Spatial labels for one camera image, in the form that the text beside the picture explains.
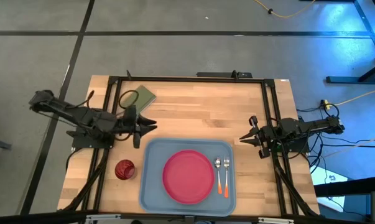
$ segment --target red plate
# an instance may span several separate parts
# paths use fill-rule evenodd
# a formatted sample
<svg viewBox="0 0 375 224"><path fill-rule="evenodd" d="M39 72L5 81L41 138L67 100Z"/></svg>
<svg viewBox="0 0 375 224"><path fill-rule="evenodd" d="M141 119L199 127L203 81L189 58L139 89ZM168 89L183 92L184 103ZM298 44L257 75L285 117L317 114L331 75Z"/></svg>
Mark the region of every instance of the red plate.
<svg viewBox="0 0 375 224"><path fill-rule="evenodd" d="M162 181L171 198L193 205L202 202L211 193L215 175L211 162L203 154L183 150L169 158Z"/></svg>

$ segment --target wooden table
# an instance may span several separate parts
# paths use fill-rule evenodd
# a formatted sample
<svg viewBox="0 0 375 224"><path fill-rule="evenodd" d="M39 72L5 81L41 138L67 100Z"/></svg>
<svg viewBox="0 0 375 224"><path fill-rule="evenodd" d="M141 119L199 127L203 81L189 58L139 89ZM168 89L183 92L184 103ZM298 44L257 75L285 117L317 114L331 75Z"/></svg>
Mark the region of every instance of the wooden table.
<svg viewBox="0 0 375 224"><path fill-rule="evenodd" d="M95 91L91 107L101 108L108 76L94 75L88 93ZM254 83L197 82L122 82L121 93L144 85L157 99L142 115L157 121L158 128L145 135L140 149L134 149L132 139L115 142L110 150L106 169L100 212L146 213L139 205L139 189L143 153L153 138L221 139L233 147L236 179L236 208L232 215L279 216L279 203L271 158L260 159L258 147L240 143L238 138L248 133L248 118L256 115L259 126L266 124L261 86ZM282 118L296 118L295 103L288 80L275 80ZM271 93L268 90L271 113ZM86 182L93 149L83 149L70 160L58 208L66 207ZM133 161L137 175L131 180L119 180L115 165L122 159ZM310 169L298 156L290 160L295 188L310 208L319 213ZM93 186L88 208L93 206L96 187ZM287 211L291 213L287 188L284 186Z"/></svg>

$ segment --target red cup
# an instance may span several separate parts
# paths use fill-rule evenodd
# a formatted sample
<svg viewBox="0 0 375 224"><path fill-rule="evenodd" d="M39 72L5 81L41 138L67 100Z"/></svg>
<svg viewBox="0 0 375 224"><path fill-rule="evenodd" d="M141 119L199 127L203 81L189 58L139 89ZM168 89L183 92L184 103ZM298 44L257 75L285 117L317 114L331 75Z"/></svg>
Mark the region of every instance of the red cup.
<svg viewBox="0 0 375 224"><path fill-rule="evenodd" d="M121 160L115 166L115 176L120 180L128 180L135 173L135 165L128 159Z"/></svg>

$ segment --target gray floor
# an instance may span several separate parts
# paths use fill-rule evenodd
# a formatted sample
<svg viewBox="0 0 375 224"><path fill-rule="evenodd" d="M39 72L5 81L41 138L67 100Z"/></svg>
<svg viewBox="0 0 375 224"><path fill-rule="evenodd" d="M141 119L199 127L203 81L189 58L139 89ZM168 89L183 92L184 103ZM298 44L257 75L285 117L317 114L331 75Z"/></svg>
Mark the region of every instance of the gray floor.
<svg viewBox="0 0 375 224"><path fill-rule="evenodd" d="M263 0L280 14L307 4ZM360 1L375 31L371 0ZM0 30L79 30L88 0L0 1ZM318 2L291 19L278 19L252 0L96 1L88 30L293 30L365 31L350 3ZM17 212L20 197L48 119L28 110L34 91L58 92L76 37L0 37L0 215ZM370 39L330 37L85 37L66 100L83 101L91 75L194 76L196 72L252 72L257 78L288 78L298 108L333 103L375 89L375 85L329 85L328 75L358 77L375 66ZM375 136L375 94L340 106L349 140ZM319 119L318 112L302 114ZM69 127L58 124L32 212L57 206L70 153ZM325 140L327 143L342 142ZM338 148L324 148L324 155ZM353 179L375 176L375 149L354 149L326 160L327 169Z"/></svg>

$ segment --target green notebook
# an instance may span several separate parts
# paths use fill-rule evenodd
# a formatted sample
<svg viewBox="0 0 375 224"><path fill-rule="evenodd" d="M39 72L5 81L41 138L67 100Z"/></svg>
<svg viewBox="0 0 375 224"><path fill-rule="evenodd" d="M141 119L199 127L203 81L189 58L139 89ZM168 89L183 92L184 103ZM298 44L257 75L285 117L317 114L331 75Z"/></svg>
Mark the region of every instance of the green notebook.
<svg viewBox="0 0 375 224"><path fill-rule="evenodd" d="M146 107L148 107L157 97L150 92L146 87L143 85L139 86L136 91L139 93L139 98L136 100L134 105L136 105L137 113L141 113ZM130 93L130 95L121 102L121 105L126 107L131 105L133 101L136 99L136 93Z"/></svg>

